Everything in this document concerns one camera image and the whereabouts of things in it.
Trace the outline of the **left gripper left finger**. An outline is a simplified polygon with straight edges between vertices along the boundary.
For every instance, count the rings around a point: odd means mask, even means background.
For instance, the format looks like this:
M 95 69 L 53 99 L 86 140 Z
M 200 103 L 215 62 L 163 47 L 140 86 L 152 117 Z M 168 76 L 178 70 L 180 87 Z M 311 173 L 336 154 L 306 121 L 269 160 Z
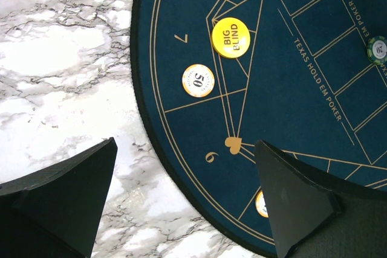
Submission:
M 109 138 L 1 184 L 1 257 L 91 257 L 117 145 Z

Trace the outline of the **yellow white chip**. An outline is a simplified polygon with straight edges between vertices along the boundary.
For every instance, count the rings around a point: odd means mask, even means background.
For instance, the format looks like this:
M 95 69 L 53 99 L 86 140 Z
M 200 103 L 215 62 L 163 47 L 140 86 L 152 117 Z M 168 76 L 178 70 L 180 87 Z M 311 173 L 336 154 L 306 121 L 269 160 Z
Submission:
M 268 211 L 266 208 L 263 191 L 259 190 L 255 198 L 256 211 L 264 218 L 268 218 Z

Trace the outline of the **yellow big blind button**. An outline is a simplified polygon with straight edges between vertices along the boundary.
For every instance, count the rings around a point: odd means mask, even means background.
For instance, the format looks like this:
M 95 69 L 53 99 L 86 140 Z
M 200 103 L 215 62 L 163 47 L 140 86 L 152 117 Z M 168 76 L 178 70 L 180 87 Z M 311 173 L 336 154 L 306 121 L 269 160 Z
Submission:
M 211 41 L 218 54 L 229 59 L 236 59 L 249 49 L 250 32 L 239 19 L 223 18 L 215 24 Z

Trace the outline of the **green twenty poker chip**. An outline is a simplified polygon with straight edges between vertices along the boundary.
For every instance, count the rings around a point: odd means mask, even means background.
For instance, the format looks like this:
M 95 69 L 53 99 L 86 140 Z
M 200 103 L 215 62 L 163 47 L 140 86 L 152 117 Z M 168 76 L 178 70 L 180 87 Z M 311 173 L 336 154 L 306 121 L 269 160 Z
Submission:
M 371 63 L 382 65 L 386 63 L 386 38 L 375 36 L 371 38 L 366 46 L 368 59 Z

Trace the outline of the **yellow fifty poker chip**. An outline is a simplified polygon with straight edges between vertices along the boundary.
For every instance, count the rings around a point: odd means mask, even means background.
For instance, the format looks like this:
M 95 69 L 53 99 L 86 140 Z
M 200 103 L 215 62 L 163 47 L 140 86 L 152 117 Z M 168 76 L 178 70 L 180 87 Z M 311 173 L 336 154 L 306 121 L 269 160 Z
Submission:
M 201 98 L 209 95 L 214 86 L 213 72 L 202 64 L 193 64 L 182 75 L 184 90 L 191 96 Z

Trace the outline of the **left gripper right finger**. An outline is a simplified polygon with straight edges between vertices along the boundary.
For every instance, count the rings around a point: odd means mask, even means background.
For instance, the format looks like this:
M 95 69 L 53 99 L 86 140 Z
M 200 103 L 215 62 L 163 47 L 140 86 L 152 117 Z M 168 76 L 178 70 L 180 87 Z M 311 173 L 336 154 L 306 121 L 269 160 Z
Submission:
M 337 178 L 263 140 L 255 158 L 278 257 L 386 257 L 386 192 Z

